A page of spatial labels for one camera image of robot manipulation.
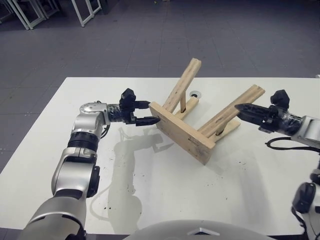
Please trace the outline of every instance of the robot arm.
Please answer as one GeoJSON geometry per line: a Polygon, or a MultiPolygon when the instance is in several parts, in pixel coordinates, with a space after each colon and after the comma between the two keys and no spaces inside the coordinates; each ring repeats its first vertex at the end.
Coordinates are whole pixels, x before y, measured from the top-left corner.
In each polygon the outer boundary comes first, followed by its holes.
{"type": "Polygon", "coordinates": [[[156,124],[159,121],[156,117],[134,116],[135,109],[148,107],[149,102],[136,101],[129,88],[121,95],[119,104],[98,101],[80,107],[67,148],[51,180],[53,197],[38,208],[19,240],[85,239],[86,199],[97,193],[100,180],[100,168],[96,165],[98,143],[107,134],[111,122],[156,124]]]}
{"type": "MultiPolygon", "coordinates": [[[[288,112],[289,97],[285,90],[277,91],[271,98],[269,108],[250,103],[239,104],[238,117],[259,125],[259,130],[278,132],[288,137],[275,138],[267,146],[276,150],[311,150],[320,154],[320,119],[311,116],[295,116],[288,112]],[[271,146],[277,140],[291,140],[307,147],[282,148],[271,146]]],[[[292,213],[304,227],[310,240],[320,240],[320,163],[310,175],[311,182],[304,182],[292,201],[292,213]]]]}

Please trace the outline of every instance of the white table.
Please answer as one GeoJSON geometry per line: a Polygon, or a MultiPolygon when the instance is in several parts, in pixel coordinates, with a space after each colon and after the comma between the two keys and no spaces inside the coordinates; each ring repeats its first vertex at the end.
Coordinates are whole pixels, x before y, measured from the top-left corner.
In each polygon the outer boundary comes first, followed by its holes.
{"type": "MultiPolygon", "coordinates": [[[[177,81],[67,78],[0,175],[0,227],[23,229],[52,196],[51,177],[80,105],[96,100],[117,103],[126,88],[134,90],[137,100],[161,104],[177,81]]],[[[188,91],[198,90],[202,98],[185,121],[199,128],[252,84],[266,90],[255,102],[258,105],[268,107],[270,96],[285,89],[292,113],[320,117],[320,79],[196,78],[188,91]]],[[[242,122],[218,142],[203,166],[155,126],[112,123],[99,143],[100,186],[87,200],[85,228],[94,234],[130,234],[162,221],[201,219],[266,235],[300,234],[291,201],[298,186],[309,180],[318,156],[267,148],[265,142],[275,137],[279,134],[266,134],[242,122]]]]}

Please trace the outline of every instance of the metal table leg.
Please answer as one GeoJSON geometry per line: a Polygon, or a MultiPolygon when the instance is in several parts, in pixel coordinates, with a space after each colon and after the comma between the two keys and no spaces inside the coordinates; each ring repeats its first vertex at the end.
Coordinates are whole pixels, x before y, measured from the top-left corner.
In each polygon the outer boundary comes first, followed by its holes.
{"type": "Polygon", "coordinates": [[[16,9],[15,5],[13,4],[12,0],[7,0],[8,4],[10,5],[10,7],[12,8],[12,10],[14,11],[14,13],[17,15],[17,17],[19,18],[20,22],[23,24],[24,28],[26,30],[29,30],[29,26],[26,24],[25,20],[23,19],[23,17],[20,15],[19,11],[16,9]]]}

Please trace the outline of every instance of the upside-down wooden stool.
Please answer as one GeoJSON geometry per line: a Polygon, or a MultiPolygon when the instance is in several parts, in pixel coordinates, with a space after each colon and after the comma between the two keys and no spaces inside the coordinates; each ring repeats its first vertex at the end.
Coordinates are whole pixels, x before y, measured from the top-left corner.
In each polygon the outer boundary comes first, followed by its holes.
{"type": "Polygon", "coordinates": [[[243,103],[253,103],[265,93],[265,90],[257,85],[251,86],[202,127],[195,130],[183,122],[183,119],[199,102],[199,99],[195,96],[192,96],[186,102],[186,90],[200,67],[201,61],[193,58],[164,105],[160,106],[158,103],[152,102],[149,108],[152,116],[160,118],[156,126],[180,147],[205,165],[212,155],[216,142],[240,125],[240,122],[233,119],[239,112],[234,106],[243,103]],[[180,109],[173,114],[179,102],[180,109]]]}

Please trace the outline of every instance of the wooden plank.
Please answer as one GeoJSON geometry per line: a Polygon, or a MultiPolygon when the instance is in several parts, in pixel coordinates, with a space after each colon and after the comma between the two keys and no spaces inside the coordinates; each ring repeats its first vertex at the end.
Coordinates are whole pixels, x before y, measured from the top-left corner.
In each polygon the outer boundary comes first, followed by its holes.
{"type": "Polygon", "coordinates": [[[201,67],[201,61],[192,58],[188,67],[184,70],[181,78],[173,88],[169,97],[165,101],[163,108],[170,113],[176,109],[180,99],[182,98],[182,94],[185,94],[187,88],[189,87],[191,81],[194,79],[195,75],[199,71],[201,67]]]}
{"type": "Polygon", "coordinates": [[[206,164],[211,156],[215,143],[204,137],[193,127],[175,117],[156,102],[149,104],[152,116],[160,118],[156,124],[169,138],[186,150],[202,164],[206,164]]]}
{"type": "Polygon", "coordinates": [[[186,110],[186,92],[182,93],[180,99],[180,113],[183,113],[186,110]]]}
{"type": "Polygon", "coordinates": [[[192,96],[185,105],[185,111],[177,111],[174,115],[183,120],[191,111],[195,108],[195,106],[199,103],[199,98],[192,96]]]}
{"type": "Polygon", "coordinates": [[[240,126],[240,122],[235,119],[232,119],[226,124],[223,132],[219,136],[217,136],[216,134],[213,134],[211,137],[209,137],[209,140],[216,143],[217,141],[222,139],[224,136],[231,133],[233,130],[237,129],[239,126],[240,126]]]}
{"type": "Polygon", "coordinates": [[[253,103],[265,90],[257,85],[251,86],[247,91],[241,94],[236,100],[226,106],[217,115],[211,118],[207,123],[199,128],[198,132],[209,138],[221,129],[227,122],[233,119],[239,111],[235,108],[237,104],[253,103]]]}

